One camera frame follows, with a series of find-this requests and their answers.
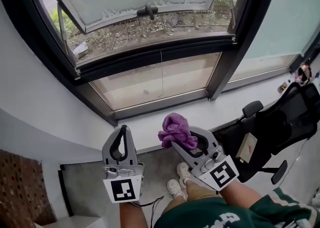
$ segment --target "black window frame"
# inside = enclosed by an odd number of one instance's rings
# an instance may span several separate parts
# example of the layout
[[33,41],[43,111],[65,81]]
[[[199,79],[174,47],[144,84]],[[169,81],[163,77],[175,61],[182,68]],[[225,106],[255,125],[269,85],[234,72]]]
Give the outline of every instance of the black window frame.
[[[74,95],[104,120],[116,126],[118,120],[201,98],[215,100],[237,69],[267,13],[271,0],[237,0],[234,13],[238,17],[235,34],[221,33],[200,37],[164,40],[161,43],[121,49],[115,54],[95,58],[77,65],[66,53],[61,36],[39,0],[2,0],[19,34],[42,63]],[[177,58],[222,52],[207,87],[201,93],[187,93],[165,104],[141,104],[124,114],[114,111],[90,84],[91,81],[134,68]]]

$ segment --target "green shirt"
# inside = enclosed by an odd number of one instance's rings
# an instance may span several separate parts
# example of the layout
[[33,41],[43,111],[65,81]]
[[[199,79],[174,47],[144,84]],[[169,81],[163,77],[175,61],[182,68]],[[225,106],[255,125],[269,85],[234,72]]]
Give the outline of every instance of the green shirt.
[[222,198],[188,201],[164,213],[154,228],[313,228],[320,214],[277,188],[250,209],[226,204]]

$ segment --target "chair backrest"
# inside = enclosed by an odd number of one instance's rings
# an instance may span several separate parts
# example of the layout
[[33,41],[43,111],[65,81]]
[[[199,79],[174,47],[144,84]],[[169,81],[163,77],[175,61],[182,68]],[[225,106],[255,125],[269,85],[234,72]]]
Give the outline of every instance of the chair backrest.
[[288,146],[310,138],[317,131],[314,105],[305,88],[298,83],[290,84],[275,104],[255,115],[258,140],[268,144],[270,152],[276,155]]

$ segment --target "cable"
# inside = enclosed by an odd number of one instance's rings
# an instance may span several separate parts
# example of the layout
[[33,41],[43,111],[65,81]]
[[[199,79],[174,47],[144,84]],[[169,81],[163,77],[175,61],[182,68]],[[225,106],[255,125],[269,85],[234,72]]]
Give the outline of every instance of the cable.
[[293,167],[294,163],[296,162],[296,159],[300,156],[300,153],[302,152],[302,149],[303,149],[303,147],[304,147],[304,145],[306,144],[306,142],[307,142],[307,141],[308,141],[308,139],[304,141],[304,143],[303,143],[303,145],[301,146],[301,149],[300,149],[300,151],[299,151],[299,153],[298,153],[298,156],[295,158],[294,162],[293,162],[293,163],[292,163],[292,165],[290,166],[290,168],[289,168],[288,172],[286,173],[286,175],[284,176],[284,178],[283,178],[282,182],[279,184],[279,186],[278,186],[278,187],[280,187],[280,186],[281,186],[281,184],[284,182],[284,180],[285,180],[286,176],[289,174],[289,172],[290,172],[291,168]]
[[138,203],[135,203],[135,202],[129,202],[131,203],[132,205],[134,206],[137,206],[137,207],[144,207],[144,206],[150,206],[152,205],[152,213],[151,213],[151,224],[150,224],[150,228],[152,228],[152,221],[153,221],[153,218],[154,218],[154,213],[155,213],[155,210],[158,206],[158,203],[164,198],[164,196],[161,196],[160,198],[157,198],[155,201],[153,202],[150,202],[150,203],[147,203],[147,204],[138,204]]

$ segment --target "person's leg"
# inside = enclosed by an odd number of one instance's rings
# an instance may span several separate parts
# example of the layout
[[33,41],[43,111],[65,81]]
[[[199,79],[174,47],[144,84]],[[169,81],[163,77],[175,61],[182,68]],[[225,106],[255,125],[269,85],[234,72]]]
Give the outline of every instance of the person's leg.
[[186,187],[188,193],[188,201],[195,199],[202,199],[208,197],[221,197],[215,190],[209,190],[197,185],[190,179],[189,166],[187,163],[182,162],[176,167],[176,172],[180,176],[180,185]]
[[166,208],[164,209],[162,214],[167,212],[168,210],[186,202],[186,200],[185,200],[186,196],[181,191],[180,184],[178,183],[177,180],[171,179],[166,184],[166,187],[168,188],[168,191],[173,195],[173,200],[171,200],[170,203],[168,204],[168,206],[166,206]]

